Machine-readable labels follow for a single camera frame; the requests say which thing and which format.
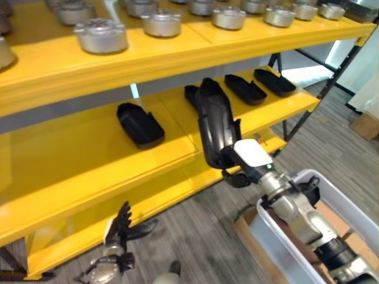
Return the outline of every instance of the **yellow shelf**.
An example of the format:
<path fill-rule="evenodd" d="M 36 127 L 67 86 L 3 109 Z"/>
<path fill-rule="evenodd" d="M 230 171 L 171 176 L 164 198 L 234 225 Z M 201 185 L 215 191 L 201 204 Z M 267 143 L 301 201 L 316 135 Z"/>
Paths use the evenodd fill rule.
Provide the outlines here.
<path fill-rule="evenodd" d="M 109 18 L 101 0 L 92 1 L 100 17 Z M 187 13 L 183 5 L 161 0 L 160 6 L 184 15 L 178 37 L 145 35 L 141 21 L 119 9 L 130 48 L 124 53 L 96 56 L 82 51 L 72 27 L 60 25 L 42 1 L 18 4 L 11 17 L 14 32 L 7 37 L 18 62 L 0 75 L 0 117 L 30 108 L 131 83 L 164 78 L 264 54 L 354 37 L 368 37 L 374 24 L 347 18 L 295 21 L 275 28 L 262 17 L 248 16 L 240 31 L 213 27 L 209 18 Z"/>
<path fill-rule="evenodd" d="M 192 160 L 194 145 L 156 96 L 134 103 L 163 127 L 162 144 L 138 149 L 118 104 L 0 135 L 0 246 Z"/>
<path fill-rule="evenodd" d="M 285 142 L 267 129 L 260 133 L 266 151 Z M 132 224 L 141 222 L 220 180 L 221 171 L 207 166 L 202 156 L 156 179 L 130 189 L 65 220 L 56 221 L 28 235 L 28 279 L 67 261 L 102 241 L 109 219 L 125 201 L 131 204 Z"/>
<path fill-rule="evenodd" d="M 249 70 L 237 73 L 236 75 L 241 76 L 250 82 L 254 79 L 253 73 L 254 70 Z M 234 118 L 241 119 L 241 132 L 245 138 L 247 135 L 257 133 L 264 128 L 292 117 L 301 111 L 312 111 L 319 103 L 317 98 L 299 87 L 297 87 L 295 94 L 288 98 L 280 98 L 254 79 L 254 82 L 267 93 L 267 98 L 261 105 L 250 106 L 246 105 L 225 85 L 224 77 L 216 78 L 215 80 L 218 81 L 228 96 L 232 105 Z M 184 87 L 158 93 L 157 96 L 167 107 L 168 111 L 175 118 L 183 131 L 188 135 L 188 138 L 195 144 L 196 148 L 201 150 L 203 147 L 198 131 L 198 115 L 196 110 L 185 99 Z"/>

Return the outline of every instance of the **shelf post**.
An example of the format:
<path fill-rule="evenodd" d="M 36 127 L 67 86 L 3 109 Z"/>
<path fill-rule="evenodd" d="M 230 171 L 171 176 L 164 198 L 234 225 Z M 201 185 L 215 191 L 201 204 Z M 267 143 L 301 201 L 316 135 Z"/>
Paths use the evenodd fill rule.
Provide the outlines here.
<path fill-rule="evenodd" d="M 6 247 L 0 247 L 0 257 L 9 264 L 13 270 L 0 270 L 0 281 L 4 282 L 28 282 L 29 280 L 24 280 L 28 273 L 24 266 L 9 252 Z M 33 281 L 48 281 L 55 277 L 54 273 L 42 273 L 42 277 L 39 280 Z"/>

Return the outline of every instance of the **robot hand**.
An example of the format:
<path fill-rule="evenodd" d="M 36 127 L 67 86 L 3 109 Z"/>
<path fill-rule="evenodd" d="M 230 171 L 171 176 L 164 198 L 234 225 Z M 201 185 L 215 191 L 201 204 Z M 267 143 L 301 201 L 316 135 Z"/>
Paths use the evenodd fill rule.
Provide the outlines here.
<path fill-rule="evenodd" d="M 123 273 L 134 268 L 134 255 L 127 252 L 127 242 L 150 234 L 158 221 L 150 220 L 130 228 L 130 216 L 130 205 L 126 202 L 105 233 L 103 256 L 93 260 L 74 281 L 83 284 L 120 284 Z"/>

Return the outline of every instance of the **silver metal part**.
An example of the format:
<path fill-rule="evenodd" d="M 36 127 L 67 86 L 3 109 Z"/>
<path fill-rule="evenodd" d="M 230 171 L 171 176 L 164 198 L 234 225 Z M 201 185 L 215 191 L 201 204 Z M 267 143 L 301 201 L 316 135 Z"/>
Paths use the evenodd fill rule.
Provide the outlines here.
<path fill-rule="evenodd" d="M 338 21 L 345 14 L 345 10 L 339 5 L 328 3 L 321 5 L 319 8 L 319 14 L 329 20 Z"/>
<path fill-rule="evenodd" d="M 129 16 L 141 18 L 142 15 L 148 14 L 150 11 L 158 9 L 156 0 L 123 0 L 126 12 Z"/>
<path fill-rule="evenodd" d="M 117 243 L 107 244 L 103 251 L 103 256 L 121 256 L 124 254 L 124 248 Z"/>
<path fill-rule="evenodd" d="M 190 0 L 188 10 L 191 14 L 197 16 L 210 16 L 214 9 L 213 0 Z"/>
<path fill-rule="evenodd" d="M 85 0 L 62 0 L 52 5 L 52 8 L 63 25 L 76 25 L 97 17 L 95 6 Z"/>
<path fill-rule="evenodd" d="M 181 32 L 182 16 L 168 9 L 150 11 L 143 19 L 143 31 L 154 37 L 175 37 Z"/>
<path fill-rule="evenodd" d="M 16 60 L 16 55 L 11 51 L 5 38 L 0 36 L 0 69 L 3 69 Z"/>
<path fill-rule="evenodd" d="M 329 274 L 340 284 L 348 283 L 363 274 L 370 275 L 379 283 L 379 277 L 376 271 L 361 256 L 358 256 L 349 264 L 330 271 Z"/>
<path fill-rule="evenodd" d="M 90 19 L 74 28 L 79 44 L 90 53 L 114 53 L 128 48 L 125 26 L 112 20 Z"/>
<path fill-rule="evenodd" d="M 0 34 L 6 34 L 12 31 L 12 24 L 7 15 L 0 11 Z"/>
<path fill-rule="evenodd" d="M 263 14 L 266 11 L 266 0 L 241 0 L 241 9 L 249 14 Z"/>
<path fill-rule="evenodd" d="M 318 8 L 307 4 L 292 4 L 296 18 L 302 21 L 311 21 L 316 16 Z"/>
<path fill-rule="evenodd" d="M 338 236 L 338 232 L 316 211 L 302 193 L 289 193 L 271 204 L 279 218 L 304 244 L 315 249 Z"/>
<path fill-rule="evenodd" d="M 14 13 L 12 5 L 7 0 L 0 0 L 0 11 L 2 11 L 7 17 Z"/>
<path fill-rule="evenodd" d="M 245 17 L 246 12 L 237 6 L 216 7 L 212 13 L 212 24 L 225 30 L 240 30 Z"/>
<path fill-rule="evenodd" d="M 295 12 L 283 6 L 268 7 L 264 21 L 269 25 L 280 28 L 288 28 L 295 18 Z"/>
<path fill-rule="evenodd" d="M 265 192 L 269 200 L 291 187 L 288 183 L 288 179 L 284 175 L 279 175 L 275 171 L 270 171 L 262 176 L 258 185 Z"/>
<path fill-rule="evenodd" d="M 283 0 L 267 0 L 268 6 L 280 6 L 283 5 Z"/>
<path fill-rule="evenodd" d="M 121 272 L 115 263 L 98 263 L 89 274 L 91 284 L 119 284 Z"/>

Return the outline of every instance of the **black plastic part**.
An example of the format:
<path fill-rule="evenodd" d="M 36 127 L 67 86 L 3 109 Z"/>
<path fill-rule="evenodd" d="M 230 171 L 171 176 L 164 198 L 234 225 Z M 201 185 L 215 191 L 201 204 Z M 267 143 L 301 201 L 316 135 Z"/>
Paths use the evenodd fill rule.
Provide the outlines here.
<path fill-rule="evenodd" d="M 222 170 L 224 180 L 234 188 L 244 188 L 250 185 L 248 177 L 244 173 L 230 174 L 226 170 Z"/>
<path fill-rule="evenodd" d="M 138 225 L 135 225 L 134 227 L 131 227 L 131 229 L 128 230 L 126 240 L 133 241 L 133 240 L 137 240 L 138 238 L 143 238 L 147 236 L 148 234 L 150 234 L 157 225 L 158 225 L 157 219 L 147 220 Z"/>
<path fill-rule="evenodd" d="M 314 253 L 329 271 L 346 265 L 357 257 L 340 237 L 318 247 Z"/>
<path fill-rule="evenodd" d="M 259 105 L 263 103 L 267 94 L 254 81 L 248 83 L 244 78 L 235 75 L 225 75 L 225 84 L 246 104 Z"/>
<path fill-rule="evenodd" d="M 182 265 L 180 264 L 180 262 L 178 260 L 174 260 L 171 263 L 168 272 L 175 273 L 180 276 L 181 269 L 182 269 Z"/>
<path fill-rule="evenodd" d="M 163 128 L 151 112 L 147 114 L 139 105 L 129 102 L 119 105 L 117 117 L 124 131 L 141 149 L 152 148 L 165 138 Z"/>
<path fill-rule="evenodd" d="M 282 98 L 292 95 L 296 90 L 296 86 L 285 77 L 282 75 L 278 77 L 267 70 L 256 69 L 254 71 L 254 77 L 269 88 L 274 94 Z"/>
<path fill-rule="evenodd" d="M 235 166 L 221 153 L 222 149 L 241 139 L 240 120 L 233 121 L 229 99 L 216 81 L 205 78 L 196 92 L 195 101 L 207 163 L 215 169 Z"/>
<path fill-rule="evenodd" d="M 199 87 L 196 87 L 194 85 L 189 85 L 184 87 L 184 96 L 187 99 L 188 102 L 197 110 L 196 107 L 196 92 L 199 89 Z"/>
<path fill-rule="evenodd" d="M 308 201 L 312 206 L 320 200 L 320 189 L 318 188 L 319 182 L 320 179 L 313 176 L 308 182 L 299 183 L 297 185 L 300 191 L 308 198 Z"/>

